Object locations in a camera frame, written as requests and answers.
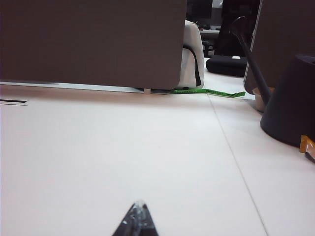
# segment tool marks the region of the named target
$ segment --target desk seam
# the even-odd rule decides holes
[[[218,114],[217,114],[217,112],[216,112],[216,109],[215,109],[215,107],[214,107],[214,105],[213,105],[213,103],[212,103],[212,101],[211,101],[210,95],[208,95],[208,99],[209,99],[209,101],[210,101],[210,103],[211,103],[211,106],[213,107],[213,111],[214,111],[214,113],[215,113],[215,116],[216,116],[216,118],[217,118],[217,120],[218,120],[218,122],[219,122],[220,128],[221,128],[221,130],[222,130],[222,132],[223,132],[223,135],[224,135],[224,138],[225,138],[225,140],[226,140],[226,142],[227,142],[227,145],[228,145],[228,147],[229,147],[229,149],[230,149],[230,151],[231,151],[231,153],[232,153],[232,156],[233,156],[233,158],[234,158],[234,161],[235,161],[235,163],[236,163],[236,166],[237,166],[237,168],[238,168],[238,170],[239,170],[239,172],[240,172],[240,174],[241,174],[241,177],[242,177],[242,179],[243,179],[243,182],[244,182],[244,184],[245,184],[245,187],[247,188],[247,191],[248,191],[248,193],[249,193],[249,195],[250,195],[250,198],[251,198],[251,200],[252,200],[252,203],[253,203],[253,205],[254,205],[254,207],[255,207],[255,210],[256,210],[256,212],[257,212],[257,215],[258,215],[258,217],[259,217],[259,220],[260,220],[260,222],[261,222],[261,224],[262,224],[262,226],[263,226],[263,228],[264,228],[264,231],[265,231],[266,235],[269,236],[269,233],[268,233],[268,231],[267,231],[267,227],[266,227],[266,225],[265,225],[265,223],[264,223],[264,221],[263,221],[263,219],[262,219],[262,217],[261,217],[261,215],[260,215],[260,212],[259,212],[259,210],[258,210],[257,204],[256,204],[256,202],[255,202],[255,200],[254,200],[254,198],[253,198],[253,196],[252,196],[252,193],[251,193],[251,191],[250,191],[250,188],[249,188],[249,186],[248,186],[248,184],[247,184],[247,182],[246,182],[246,180],[245,180],[245,176],[244,176],[244,174],[243,174],[243,172],[242,172],[242,169],[241,169],[241,167],[240,167],[240,165],[239,165],[239,163],[238,163],[238,161],[237,161],[237,159],[236,159],[236,156],[235,156],[235,154],[234,154],[234,152],[233,152],[233,150],[232,150],[232,147],[231,147],[231,145],[230,145],[230,142],[228,141],[228,138],[227,138],[227,136],[226,136],[226,134],[225,134],[225,131],[224,131],[223,127],[222,127],[222,124],[221,124],[220,119],[219,119],[219,117],[218,117]]]

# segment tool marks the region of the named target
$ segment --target green lanyard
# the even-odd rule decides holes
[[[189,93],[207,93],[207,94],[214,94],[214,95],[219,95],[219,96],[224,96],[224,97],[241,97],[245,95],[245,92],[236,92],[236,93],[227,93],[227,92],[220,92],[220,91],[215,91],[211,89],[187,89],[187,90],[177,90],[173,89],[171,90],[171,94],[189,94]]]

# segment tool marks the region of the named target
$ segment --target white backpack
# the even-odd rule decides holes
[[[176,88],[202,88],[203,71],[203,47],[198,26],[185,21],[181,78]]]

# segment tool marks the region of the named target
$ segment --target black watering can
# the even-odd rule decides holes
[[[246,25],[246,18],[239,17],[231,24],[230,33],[238,38],[266,105],[260,127],[271,137],[296,147],[301,135],[315,140],[315,57],[296,55],[271,95],[245,41]]]

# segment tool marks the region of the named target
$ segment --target computer monitor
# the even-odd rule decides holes
[[[294,0],[262,2],[252,53],[269,87],[277,86],[296,54],[315,55],[314,6]],[[249,93],[257,87],[250,67],[244,86]]]
[[[186,18],[197,20],[200,18],[211,18],[212,0],[188,0]]]

